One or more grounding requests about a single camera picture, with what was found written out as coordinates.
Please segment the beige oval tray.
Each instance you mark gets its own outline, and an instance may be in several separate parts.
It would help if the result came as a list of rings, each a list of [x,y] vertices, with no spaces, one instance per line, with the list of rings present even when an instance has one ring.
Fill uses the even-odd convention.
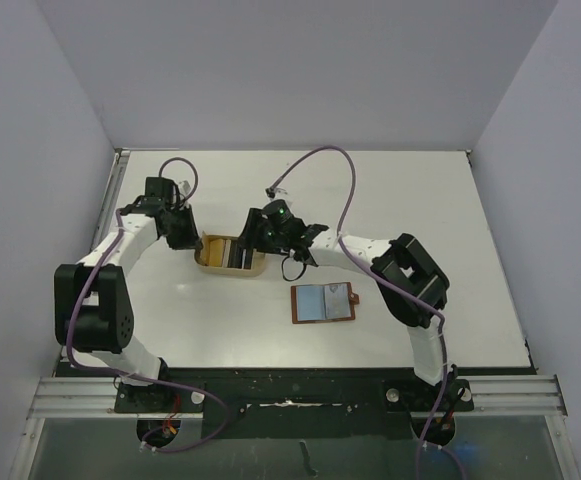
[[[254,249],[254,256],[251,268],[244,269],[227,269],[221,267],[222,254],[224,249],[224,240],[233,239],[238,240],[237,237],[227,236],[227,235],[216,235],[208,234],[203,232],[207,236],[207,246],[202,255],[195,255],[195,262],[201,271],[213,275],[222,275],[238,278],[252,278],[259,276],[266,269],[266,255],[257,252]]]

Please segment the brown leather card holder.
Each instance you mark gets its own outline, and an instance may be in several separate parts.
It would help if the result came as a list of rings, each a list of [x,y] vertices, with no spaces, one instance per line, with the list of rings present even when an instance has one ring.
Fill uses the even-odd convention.
[[[290,289],[293,324],[348,322],[356,319],[360,297],[350,282],[293,285]]]

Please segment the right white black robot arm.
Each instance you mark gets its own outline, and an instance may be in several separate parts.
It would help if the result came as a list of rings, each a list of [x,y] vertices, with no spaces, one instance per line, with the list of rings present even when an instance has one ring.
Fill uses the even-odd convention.
[[[390,314],[407,327],[418,402],[439,408],[451,396],[444,338],[450,282],[422,244],[410,234],[393,240],[368,239],[323,224],[307,224],[283,200],[252,208],[239,244],[265,254],[289,255],[312,267],[359,271],[374,280]]]

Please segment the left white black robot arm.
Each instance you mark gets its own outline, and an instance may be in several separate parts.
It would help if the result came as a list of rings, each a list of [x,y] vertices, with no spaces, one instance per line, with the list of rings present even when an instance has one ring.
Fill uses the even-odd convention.
[[[165,379],[165,361],[134,334],[126,276],[161,239],[175,251],[201,245],[190,205],[196,189],[195,183],[148,177],[144,193],[115,211],[113,228],[101,243],[54,273],[55,337],[71,366],[139,387],[138,399],[153,411],[170,405],[174,387]]]

